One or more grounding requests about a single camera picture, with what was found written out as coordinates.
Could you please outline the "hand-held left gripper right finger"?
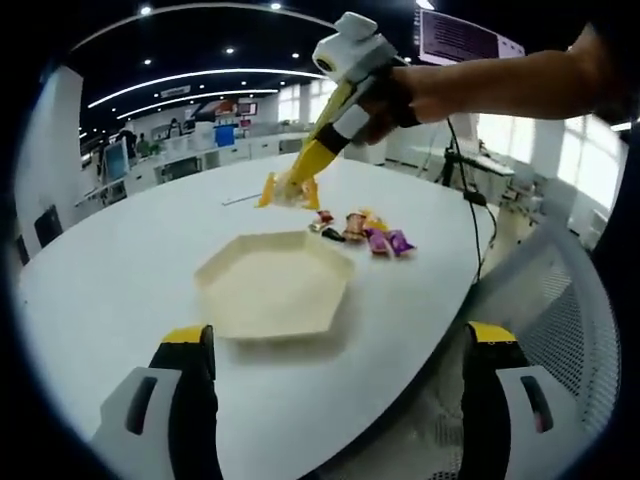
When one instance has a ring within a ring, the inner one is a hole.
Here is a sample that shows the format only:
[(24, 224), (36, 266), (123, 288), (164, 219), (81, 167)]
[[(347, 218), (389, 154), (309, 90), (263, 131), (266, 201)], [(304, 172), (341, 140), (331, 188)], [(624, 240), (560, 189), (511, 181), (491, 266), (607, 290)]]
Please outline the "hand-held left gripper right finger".
[(461, 479), (560, 479), (588, 449), (574, 396), (508, 330), (465, 326)]

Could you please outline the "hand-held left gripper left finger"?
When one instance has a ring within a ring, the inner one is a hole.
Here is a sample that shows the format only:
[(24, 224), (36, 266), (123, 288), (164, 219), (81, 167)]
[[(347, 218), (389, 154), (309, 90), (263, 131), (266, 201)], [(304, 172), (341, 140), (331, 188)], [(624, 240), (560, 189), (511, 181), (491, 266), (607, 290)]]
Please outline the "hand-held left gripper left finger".
[(220, 479), (215, 380), (213, 328), (170, 332), (103, 402), (91, 448), (120, 479)]

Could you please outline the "person's right hand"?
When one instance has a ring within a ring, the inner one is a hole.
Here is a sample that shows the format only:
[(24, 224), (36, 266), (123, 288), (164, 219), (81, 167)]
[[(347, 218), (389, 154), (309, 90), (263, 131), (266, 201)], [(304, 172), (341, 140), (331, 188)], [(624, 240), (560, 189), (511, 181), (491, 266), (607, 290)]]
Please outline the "person's right hand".
[(358, 100), (369, 115), (365, 126), (354, 136), (356, 145), (374, 145), (398, 128), (420, 124), (412, 108), (410, 88), (396, 75), (397, 68), (387, 66), (376, 72), (371, 87)]

